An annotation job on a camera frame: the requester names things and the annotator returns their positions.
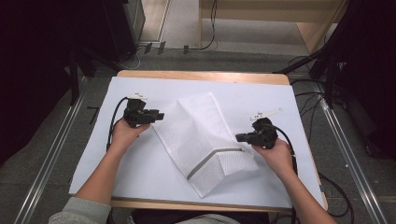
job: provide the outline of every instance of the table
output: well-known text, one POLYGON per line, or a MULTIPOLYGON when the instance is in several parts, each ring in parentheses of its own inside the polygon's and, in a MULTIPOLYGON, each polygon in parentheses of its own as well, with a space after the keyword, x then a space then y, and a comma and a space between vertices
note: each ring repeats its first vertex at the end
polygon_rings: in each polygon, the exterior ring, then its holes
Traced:
MULTIPOLYGON (((218 0, 216 19, 297 22, 308 52, 314 52, 347 0, 218 0)), ((202 19, 211 18, 213 0, 200 0, 199 38, 202 19)))

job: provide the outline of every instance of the wooden table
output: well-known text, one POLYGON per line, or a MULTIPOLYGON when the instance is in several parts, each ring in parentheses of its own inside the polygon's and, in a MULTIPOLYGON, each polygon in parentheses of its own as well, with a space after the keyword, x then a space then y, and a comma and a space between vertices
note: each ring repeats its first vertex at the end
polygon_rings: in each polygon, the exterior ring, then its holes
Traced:
MULTIPOLYGON (((211 18, 213 1, 199 2, 200 43, 202 19, 211 18)), ((306 48, 311 53, 318 49, 346 3, 347 0, 218 0, 216 19, 297 22, 306 48)))
MULTIPOLYGON (((219 73, 219 72, 181 72, 181 71, 120 71, 118 77, 143 77, 185 80, 207 80, 235 83, 261 83, 274 85, 289 85, 285 75, 275 74, 248 74, 248 73, 219 73)), ((325 206, 326 198, 322 193, 325 206)), ((250 211, 250 212, 289 212, 289 209, 265 207, 263 209, 246 208, 243 206, 201 205, 194 203, 169 203, 159 201, 146 201, 142 199, 113 199, 113 207, 149 208, 149 209, 177 209, 177 210, 203 210, 203 211, 250 211)))

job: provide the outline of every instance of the black cable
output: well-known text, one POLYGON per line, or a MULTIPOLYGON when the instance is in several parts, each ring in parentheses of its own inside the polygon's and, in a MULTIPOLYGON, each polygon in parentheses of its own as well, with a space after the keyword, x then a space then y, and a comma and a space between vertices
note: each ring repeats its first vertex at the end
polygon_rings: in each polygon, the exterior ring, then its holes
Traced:
POLYGON ((322 95, 324 95, 325 93, 321 92, 321 91, 307 91, 307 92, 296 94, 294 96, 297 97, 297 96, 308 95, 308 94, 322 94, 322 95))
POLYGON ((215 36, 216 36, 215 22, 216 22, 217 11, 218 11, 218 1, 214 0, 213 5, 212 5, 212 10, 210 12, 210 22, 212 24, 212 32, 213 32, 212 40, 209 42, 209 44, 206 47, 201 48, 201 49, 209 48, 212 45, 213 41, 215 40, 215 36))
MULTIPOLYGON (((290 64, 291 64, 292 61, 294 61, 294 60, 296 60, 296 59, 298 59, 298 58, 309 58, 309 56, 297 56, 297 57, 294 57, 294 58, 292 58, 292 59, 289 60, 288 66, 290 66, 290 64)), ((311 71, 311 68, 308 67, 308 64, 307 64, 307 63, 305 64, 305 67, 308 69, 308 71, 311 71)))
POLYGON ((127 100, 127 99, 128 99, 127 97, 122 98, 122 99, 119 101, 119 103, 117 104, 116 109, 114 110, 113 118, 111 119, 111 123, 110 123, 110 129, 109 129, 109 131, 108 131, 108 138, 107 138, 106 149, 108 149, 108 148, 110 147, 110 145, 111 145, 111 135, 113 134, 114 126, 117 124, 117 122, 114 123, 114 119, 116 118, 117 111, 119 110, 119 107, 120 107, 121 103, 122 103, 124 100, 127 100))
POLYGON ((305 107, 306 107, 306 105, 308 104, 308 102, 309 102, 312 98, 314 98, 315 96, 317 96, 317 95, 318 95, 318 94, 314 94, 314 95, 312 95, 311 97, 309 97, 309 98, 305 101, 303 108, 301 108, 300 111, 299 111, 300 114, 303 112, 303 110, 305 109, 305 107))
POLYGON ((310 79, 310 78, 299 78, 299 79, 296 79, 296 80, 292 81, 290 83, 290 85, 292 86, 294 83, 301 82, 301 81, 309 81, 309 82, 317 82, 317 83, 320 83, 320 84, 326 84, 326 82, 324 82, 324 81, 314 80, 314 79, 310 79))
POLYGON ((352 203, 350 202, 350 200, 348 199, 347 195, 345 194, 344 190, 338 186, 335 182, 333 182, 332 180, 330 180, 327 176, 323 175, 322 173, 318 172, 319 178, 326 180, 327 182, 329 182, 335 189, 337 189, 337 191, 341 194, 341 196, 343 196, 344 200, 346 201, 346 211, 343 212, 342 214, 332 214, 329 213, 329 215, 333 216, 333 217, 343 217, 347 214, 347 212, 350 212, 350 223, 353 224, 355 221, 355 213, 353 211, 353 206, 352 203))
POLYGON ((287 141, 288 144, 289 144, 291 156, 294 156, 294 155, 295 155, 295 154, 294 154, 293 145, 291 144, 291 141, 290 141, 290 139, 288 138, 288 136, 286 135, 285 132, 283 132, 280 128, 276 127, 274 124, 263 124, 262 126, 267 126, 267 127, 270 127, 270 128, 275 128, 275 129, 277 129, 280 133, 282 133, 283 136, 285 136, 286 141, 287 141))
POLYGON ((311 107, 309 107, 308 109, 306 109, 305 110, 305 112, 303 113, 303 114, 301 114, 300 115, 300 117, 302 117, 306 112, 308 112, 308 111, 310 111, 310 110, 315 110, 315 108, 318 106, 318 103, 321 101, 323 99, 323 96, 320 96, 320 98, 317 100, 317 102, 313 105, 313 106, 311 106, 311 107))

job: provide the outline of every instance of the sleeve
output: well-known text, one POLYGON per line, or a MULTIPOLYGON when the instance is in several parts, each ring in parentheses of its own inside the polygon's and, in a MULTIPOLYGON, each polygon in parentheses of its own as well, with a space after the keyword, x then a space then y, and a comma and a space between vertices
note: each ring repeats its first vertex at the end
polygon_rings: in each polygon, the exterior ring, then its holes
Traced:
POLYGON ((111 207, 103 203, 72 197, 64 210, 49 218, 49 224, 99 223, 105 224, 111 207))

